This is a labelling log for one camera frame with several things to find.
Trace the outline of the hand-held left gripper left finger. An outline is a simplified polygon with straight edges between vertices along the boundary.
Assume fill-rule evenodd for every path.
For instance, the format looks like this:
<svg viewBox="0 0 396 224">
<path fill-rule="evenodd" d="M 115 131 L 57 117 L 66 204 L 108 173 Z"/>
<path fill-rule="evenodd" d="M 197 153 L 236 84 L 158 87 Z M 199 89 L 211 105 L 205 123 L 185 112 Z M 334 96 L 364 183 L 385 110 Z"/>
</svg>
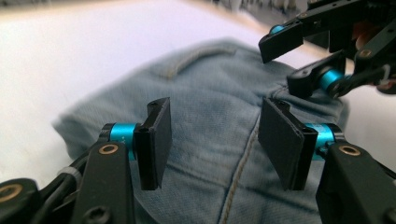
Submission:
<svg viewBox="0 0 396 224">
<path fill-rule="evenodd" d="M 136 161 L 142 190 L 162 186 L 163 173 L 173 144 L 170 99 L 154 100 L 147 105 L 143 123 L 110 125 L 109 140 L 123 143 L 129 159 Z"/>
</svg>

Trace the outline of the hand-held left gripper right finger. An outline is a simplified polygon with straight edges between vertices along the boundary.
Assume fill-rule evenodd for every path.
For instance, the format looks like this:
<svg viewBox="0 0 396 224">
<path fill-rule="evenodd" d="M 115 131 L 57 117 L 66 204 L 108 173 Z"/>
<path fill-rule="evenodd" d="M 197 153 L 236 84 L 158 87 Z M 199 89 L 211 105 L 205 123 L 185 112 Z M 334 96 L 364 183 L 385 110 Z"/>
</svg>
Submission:
<svg viewBox="0 0 396 224">
<path fill-rule="evenodd" d="M 336 133 L 334 124 L 302 123 L 290 113 L 289 104 L 262 99 L 258 138 L 284 190 L 304 189 L 311 161 L 323 161 Z"/>
</svg>

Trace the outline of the light blue denim skirt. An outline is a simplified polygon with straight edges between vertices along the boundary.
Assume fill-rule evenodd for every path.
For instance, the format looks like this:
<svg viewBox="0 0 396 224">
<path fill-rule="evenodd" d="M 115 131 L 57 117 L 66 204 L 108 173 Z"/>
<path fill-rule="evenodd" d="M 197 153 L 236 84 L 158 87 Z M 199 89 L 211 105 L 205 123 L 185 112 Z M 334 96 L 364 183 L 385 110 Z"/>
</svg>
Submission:
<svg viewBox="0 0 396 224">
<path fill-rule="evenodd" d="M 205 43 L 149 64 L 64 112 L 55 130 L 79 156 L 110 122 L 138 122 L 149 102 L 168 98 L 173 146 L 155 191 L 134 194 L 138 224 L 321 224 L 314 161 L 302 191 L 285 191 L 258 142 L 264 98 L 290 105 L 307 123 L 343 125 L 347 105 L 315 91 L 292 96 L 291 68 L 264 63 L 232 40 Z"/>
</svg>

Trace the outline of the white foam mat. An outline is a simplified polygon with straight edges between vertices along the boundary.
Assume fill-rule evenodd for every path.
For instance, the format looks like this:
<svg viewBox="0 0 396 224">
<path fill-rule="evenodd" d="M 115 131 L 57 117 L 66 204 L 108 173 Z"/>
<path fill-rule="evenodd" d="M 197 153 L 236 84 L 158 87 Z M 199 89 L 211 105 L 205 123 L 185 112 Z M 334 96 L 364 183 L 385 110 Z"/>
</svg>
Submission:
<svg viewBox="0 0 396 224">
<path fill-rule="evenodd" d="M 54 130 L 75 103 L 167 54 L 265 25 L 205 2 L 128 0 L 0 9 L 0 182 L 48 184 L 70 159 Z"/>
</svg>

